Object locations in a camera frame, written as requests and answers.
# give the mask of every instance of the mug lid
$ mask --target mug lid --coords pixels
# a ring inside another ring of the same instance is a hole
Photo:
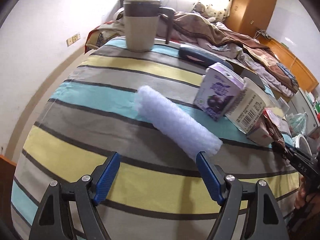
[[[151,4],[161,4],[162,1],[161,0],[124,0],[123,4],[131,4],[131,3],[140,3],[140,2],[147,2],[147,3],[151,3]]]

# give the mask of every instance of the beige mug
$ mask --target beige mug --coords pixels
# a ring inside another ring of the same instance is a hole
[[[156,38],[160,14],[168,17],[166,44],[169,44],[175,10],[161,7],[160,0],[125,0],[124,33],[127,47],[131,51],[151,50]]]

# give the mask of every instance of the silver bolt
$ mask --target silver bolt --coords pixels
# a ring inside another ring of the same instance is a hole
[[[50,182],[51,187],[57,186],[57,184],[58,184],[58,182],[56,180],[53,180]]]
[[[89,181],[90,175],[84,175],[81,179],[82,179],[82,181]]]
[[[267,183],[263,179],[259,180],[259,184],[263,187],[267,185]]]
[[[229,175],[226,176],[226,179],[227,179],[228,181],[234,181],[234,180],[235,180],[235,176],[229,174]]]

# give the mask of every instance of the striped tablecloth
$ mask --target striped tablecloth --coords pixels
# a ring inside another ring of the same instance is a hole
[[[28,239],[37,206],[52,180],[77,181],[112,151],[123,158],[99,214],[113,240],[206,239],[220,207],[196,165],[148,120],[138,116],[134,93],[149,85],[224,142],[213,158],[243,181],[266,180],[283,215],[293,209],[298,173],[271,148],[248,140],[227,118],[214,122],[193,105],[205,68],[155,44],[131,52],[116,38],[91,54],[54,92],[24,144],[12,188],[12,219]],[[239,239],[246,201],[236,226]],[[76,234],[86,238],[71,203]]]

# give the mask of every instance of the purple juice box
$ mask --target purple juice box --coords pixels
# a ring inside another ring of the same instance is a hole
[[[216,121],[230,109],[243,87],[239,75],[215,63],[207,68],[194,104]]]

